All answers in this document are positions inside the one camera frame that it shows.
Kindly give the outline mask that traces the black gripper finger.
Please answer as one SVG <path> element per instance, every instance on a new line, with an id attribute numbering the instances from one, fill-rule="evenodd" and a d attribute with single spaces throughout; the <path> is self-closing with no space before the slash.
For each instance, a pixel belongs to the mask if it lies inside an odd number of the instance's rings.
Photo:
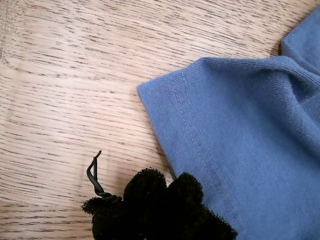
<path id="1" fill-rule="evenodd" d="M 153 168 L 137 172 L 124 189 L 123 199 L 93 197 L 82 204 L 92 216 L 95 240 L 145 240 L 155 201 L 166 190 L 164 175 Z"/>
<path id="2" fill-rule="evenodd" d="M 203 205 L 203 189 L 197 179 L 182 173 L 166 189 L 165 207 L 170 213 L 165 236 L 169 240 L 235 240 L 237 231 Z"/>

